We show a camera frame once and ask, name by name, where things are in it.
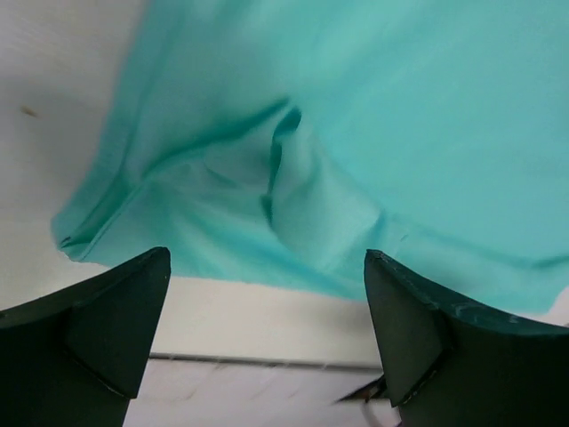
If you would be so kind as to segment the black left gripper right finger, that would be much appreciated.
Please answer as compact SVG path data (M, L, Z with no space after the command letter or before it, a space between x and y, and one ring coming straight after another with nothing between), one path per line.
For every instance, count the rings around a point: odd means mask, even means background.
M365 256L365 290L404 425L567 425L566 327L484 305L379 251Z

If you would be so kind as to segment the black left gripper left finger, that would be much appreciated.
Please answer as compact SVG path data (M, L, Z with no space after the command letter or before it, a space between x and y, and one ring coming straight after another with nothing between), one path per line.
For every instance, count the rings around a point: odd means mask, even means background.
M156 247L1 312L3 426L121 426L140 390L171 277Z

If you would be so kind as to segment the green t-shirt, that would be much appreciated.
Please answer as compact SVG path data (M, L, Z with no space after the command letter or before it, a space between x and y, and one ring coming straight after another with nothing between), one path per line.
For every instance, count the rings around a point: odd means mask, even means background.
M150 1L73 261L365 298L365 253L504 310L568 285L565 1Z

